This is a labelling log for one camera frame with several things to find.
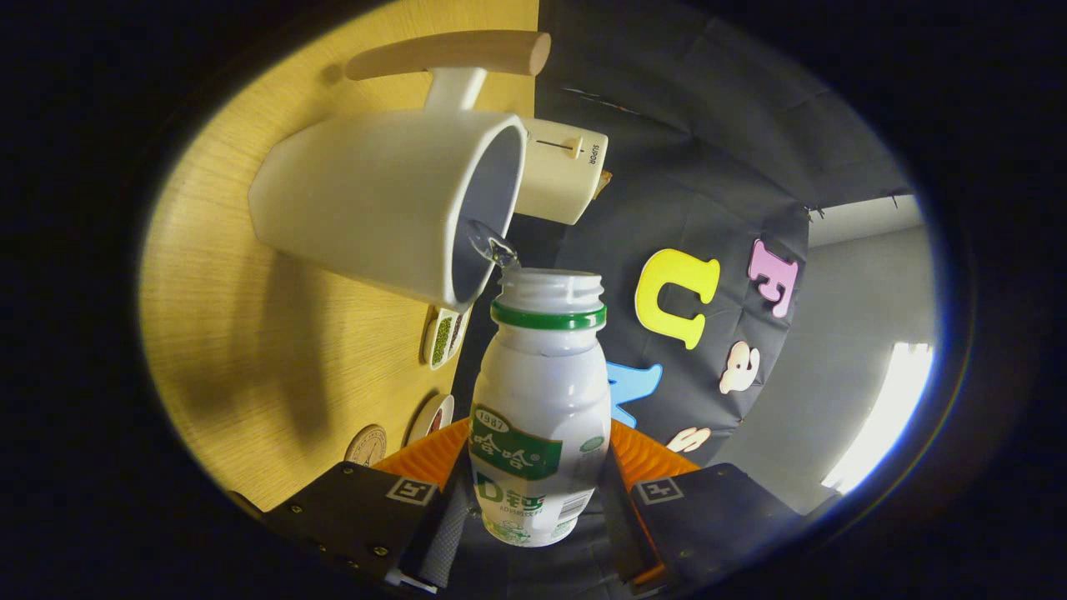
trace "bright light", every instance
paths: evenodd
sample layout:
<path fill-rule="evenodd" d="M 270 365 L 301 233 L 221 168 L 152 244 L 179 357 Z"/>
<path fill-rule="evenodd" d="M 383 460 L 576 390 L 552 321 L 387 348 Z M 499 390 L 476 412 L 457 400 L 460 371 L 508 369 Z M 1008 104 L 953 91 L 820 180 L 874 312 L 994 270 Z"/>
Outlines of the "bright light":
<path fill-rule="evenodd" d="M 926 344 L 893 346 L 878 399 L 853 445 L 823 479 L 824 486 L 848 493 L 889 454 L 919 404 L 933 361 L 934 350 Z"/>

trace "white bottle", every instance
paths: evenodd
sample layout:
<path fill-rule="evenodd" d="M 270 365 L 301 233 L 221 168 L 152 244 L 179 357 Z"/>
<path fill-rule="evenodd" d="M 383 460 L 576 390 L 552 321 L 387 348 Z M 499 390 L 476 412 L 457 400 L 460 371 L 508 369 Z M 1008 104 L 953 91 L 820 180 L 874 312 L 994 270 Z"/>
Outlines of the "white bottle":
<path fill-rule="evenodd" d="M 493 301 L 499 331 L 481 362 L 467 451 L 485 528 L 528 548 L 571 533 L 596 486 L 611 431 L 596 342 L 600 275 L 508 269 Z"/>

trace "green bottle cap ring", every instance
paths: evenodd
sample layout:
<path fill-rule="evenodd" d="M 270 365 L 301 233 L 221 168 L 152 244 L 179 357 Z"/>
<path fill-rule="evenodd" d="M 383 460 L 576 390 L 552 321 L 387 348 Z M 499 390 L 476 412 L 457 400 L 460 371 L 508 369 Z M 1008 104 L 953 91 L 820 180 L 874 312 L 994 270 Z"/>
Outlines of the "green bottle cap ring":
<path fill-rule="evenodd" d="M 545 329 L 552 331 L 573 331 L 577 329 L 589 329 L 600 327 L 607 322 L 607 306 L 601 306 L 588 313 L 575 313 L 573 315 L 544 315 L 539 313 L 524 313 L 514 309 L 509 309 L 496 300 L 489 310 L 489 316 L 496 322 L 525 327 L 526 329 Z"/>

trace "gray wall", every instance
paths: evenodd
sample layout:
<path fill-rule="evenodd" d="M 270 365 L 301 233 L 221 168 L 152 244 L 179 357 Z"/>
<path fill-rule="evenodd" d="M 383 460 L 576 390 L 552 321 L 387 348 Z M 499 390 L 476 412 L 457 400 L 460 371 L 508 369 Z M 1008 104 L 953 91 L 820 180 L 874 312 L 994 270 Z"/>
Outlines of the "gray wall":
<path fill-rule="evenodd" d="M 715 461 L 801 514 L 829 498 L 819 481 L 874 406 L 893 344 L 935 342 L 929 252 L 922 226 L 811 249 L 778 363 Z"/>

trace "wooden handle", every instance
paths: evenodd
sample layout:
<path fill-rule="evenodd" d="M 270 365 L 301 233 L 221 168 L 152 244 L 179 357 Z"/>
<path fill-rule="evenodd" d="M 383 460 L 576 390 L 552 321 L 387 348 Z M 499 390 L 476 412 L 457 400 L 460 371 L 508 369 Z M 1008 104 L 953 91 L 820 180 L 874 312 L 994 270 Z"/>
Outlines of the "wooden handle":
<path fill-rule="evenodd" d="M 548 60 L 552 36 L 538 31 L 457 31 L 414 37 L 360 52 L 345 75 L 361 80 L 434 67 L 480 66 L 485 70 L 537 75 Z"/>

